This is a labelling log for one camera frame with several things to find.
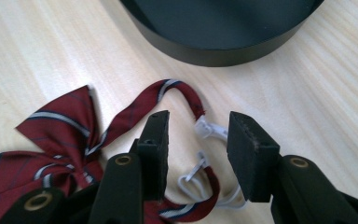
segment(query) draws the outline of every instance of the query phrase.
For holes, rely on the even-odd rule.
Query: wooden table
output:
[[[207,119],[228,113],[256,119],[281,153],[314,161],[337,187],[358,198],[358,1],[325,1],[296,35],[270,55],[210,68],[176,61],[153,48],[118,0],[0,1],[0,151],[38,150],[14,130],[39,107],[83,85],[96,90],[99,121],[111,118],[149,84],[176,78],[201,95]],[[199,139],[183,96],[169,92],[154,110],[170,119],[167,195],[188,201],[176,179],[205,149],[223,191],[235,186],[225,146]],[[145,119],[109,147],[128,151]],[[214,209],[198,223],[272,223],[269,204]]]

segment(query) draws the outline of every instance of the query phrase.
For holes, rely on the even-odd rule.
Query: black bowl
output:
[[[324,0],[121,0],[157,49],[201,66],[261,58],[292,37]]]

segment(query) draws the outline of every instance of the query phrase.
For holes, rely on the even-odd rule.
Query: wood grain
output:
[[[227,126],[229,111],[255,118],[282,154],[314,161],[337,187],[358,198],[358,1],[325,1],[296,35],[257,61],[209,68],[181,63],[141,36],[118,1],[0,1],[0,151],[39,150],[14,128],[40,106],[83,85],[96,92],[99,121],[112,117],[162,78],[192,85],[210,121]],[[200,140],[184,98],[172,91],[170,171],[176,178],[206,149],[224,192],[235,185],[225,146]],[[128,151],[145,120],[104,149]],[[268,204],[215,209],[198,223],[273,223]]]

